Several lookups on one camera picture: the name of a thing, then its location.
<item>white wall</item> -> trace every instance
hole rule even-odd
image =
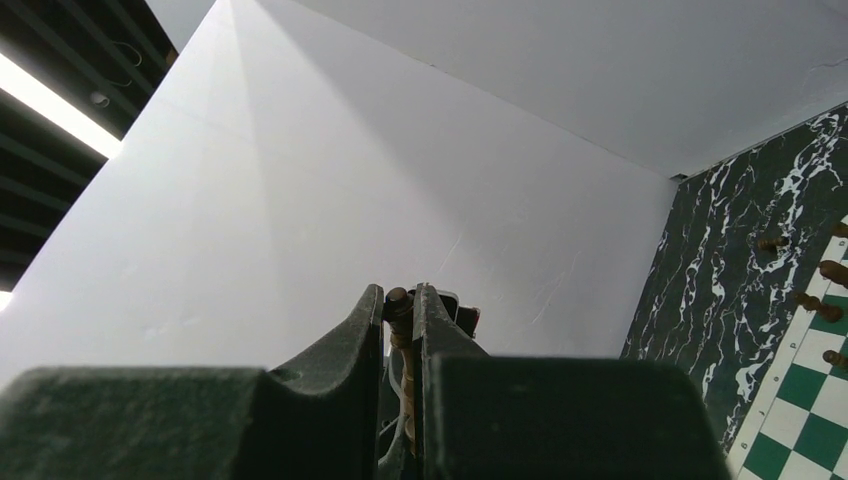
[[[668,177],[848,100],[845,0],[297,1]]]
[[[617,356],[674,185],[289,1],[220,0],[0,317],[39,364],[276,365],[365,286]]]
[[[215,3],[215,0],[146,1],[178,52],[185,49],[194,31],[203,21],[203,17]]]

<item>green and white checkered board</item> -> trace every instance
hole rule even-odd
[[[822,260],[848,265],[846,244],[831,239]],[[848,290],[816,272],[806,292],[845,317],[827,323],[795,311],[727,455],[739,480],[848,480],[848,372],[822,359],[826,350],[848,355]]]

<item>wooden chess piece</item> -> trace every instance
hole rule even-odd
[[[757,242],[757,247],[767,252],[777,252],[777,247],[785,247],[787,245],[789,245],[789,239],[786,237],[761,238]]]
[[[834,237],[848,238],[848,225],[839,222],[833,227],[833,231],[831,233]]]
[[[848,268],[833,260],[825,260],[819,264],[819,273],[828,280],[848,288]]]
[[[845,358],[845,355],[842,355],[841,353],[828,350],[822,354],[822,359],[834,367],[848,370],[848,358]]]
[[[795,292],[793,297],[795,298],[795,301],[798,302],[798,305],[804,307],[804,310],[808,312],[817,312],[821,315],[824,321],[828,323],[839,321],[844,313],[842,309],[836,305],[822,303],[822,301],[818,298],[807,295],[806,293]]]

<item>ceiling light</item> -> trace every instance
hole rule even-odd
[[[12,301],[12,292],[0,292],[0,312]]]
[[[0,53],[0,88],[107,159],[121,141]]]

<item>black ceiling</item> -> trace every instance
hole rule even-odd
[[[144,0],[0,0],[0,52],[119,139],[175,58]],[[0,290],[103,162],[0,90]]]

